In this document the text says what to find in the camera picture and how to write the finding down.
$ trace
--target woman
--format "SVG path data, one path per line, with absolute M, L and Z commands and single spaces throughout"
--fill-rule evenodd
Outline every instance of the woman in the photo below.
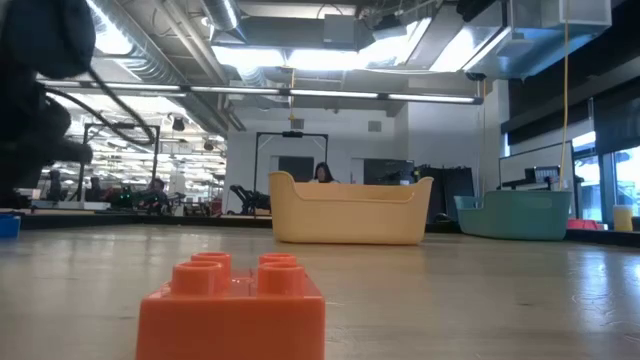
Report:
M 329 170 L 329 165 L 325 162 L 318 163 L 316 165 L 316 172 L 313 177 L 313 180 L 310 182 L 328 184 L 328 183 L 337 183 L 336 179 L 331 176 L 331 170 Z

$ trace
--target metal frame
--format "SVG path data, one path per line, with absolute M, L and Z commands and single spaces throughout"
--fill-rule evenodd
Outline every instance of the metal frame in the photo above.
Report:
M 87 145 L 89 143 L 89 129 L 91 129 L 92 127 L 105 127 L 105 125 L 102 123 L 84 124 L 84 135 L 82 137 L 82 143 L 84 145 Z M 135 129 L 135 128 L 141 128 L 142 126 L 133 125 L 133 124 L 111 124 L 110 127 L 116 128 L 116 129 Z M 156 170 L 158 168 L 158 153 L 160 151 L 160 126 L 149 125 L 148 127 L 156 131 L 156 139 L 155 139 L 156 141 L 153 149 L 153 169 L 151 170 L 151 179 L 155 179 Z M 78 190 L 76 190 L 78 194 L 77 195 L 78 200 L 82 199 L 83 180 L 84 180 L 84 163 L 81 163 L 80 174 L 78 175 Z
M 91 90 L 100 89 L 100 85 L 92 81 L 57 81 L 43 80 L 45 86 L 69 91 L 68 89 Z M 162 94 L 240 94 L 240 95 L 271 95 L 271 96 L 300 96 L 326 97 L 344 99 L 363 99 L 371 101 L 399 101 L 425 102 L 437 104 L 482 105 L 484 99 L 468 95 L 445 94 L 416 94 L 416 93 L 388 93 L 338 90 L 312 90 L 291 88 L 262 88 L 241 86 L 193 86 L 193 85 L 158 85 L 139 83 L 107 82 L 105 84 L 113 91 L 145 91 Z
M 256 191 L 256 186 L 257 186 L 257 182 L 258 182 L 258 145 L 260 143 L 260 137 L 262 137 L 263 135 L 272 135 L 272 136 L 282 136 L 283 138 L 287 138 L 287 137 L 291 137 L 291 136 L 287 136 L 286 134 L 289 133 L 287 131 L 284 132 L 257 132 L 256 133 L 256 148 L 255 148 L 255 155 L 253 158 L 253 192 Z M 321 137 L 324 138 L 325 141 L 325 146 L 324 146 L 324 161 L 327 162 L 327 154 L 329 153 L 329 135 L 327 134 L 306 134 L 306 133 L 299 133 L 298 135 L 301 135 L 300 138 L 302 137 Z

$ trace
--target window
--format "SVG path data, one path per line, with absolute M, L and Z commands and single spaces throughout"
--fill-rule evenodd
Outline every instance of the window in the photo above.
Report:
M 640 215 L 640 147 L 618 151 L 615 162 L 615 203 L 629 205 Z
M 602 200 L 600 197 L 600 165 L 598 156 L 593 155 L 575 161 L 578 182 L 578 199 L 582 208 L 582 218 L 602 221 Z

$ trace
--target yellow tub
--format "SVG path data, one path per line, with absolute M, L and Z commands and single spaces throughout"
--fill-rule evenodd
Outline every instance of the yellow tub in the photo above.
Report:
M 409 186 L 296 183 L 269 174 L 278 241 L 414 245 L 424 237 L 432 178 Z

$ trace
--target blue plastic bin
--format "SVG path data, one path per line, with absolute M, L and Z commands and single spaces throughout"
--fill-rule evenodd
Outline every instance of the blue plastic bin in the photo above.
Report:
M 490 191 L 481 198 L 456 196 L 462 232 L 498 239 L 562 240 L 571 192 Z
M 0 238 L 17 238 L 19 233 L 19 216 L 0 215 Z

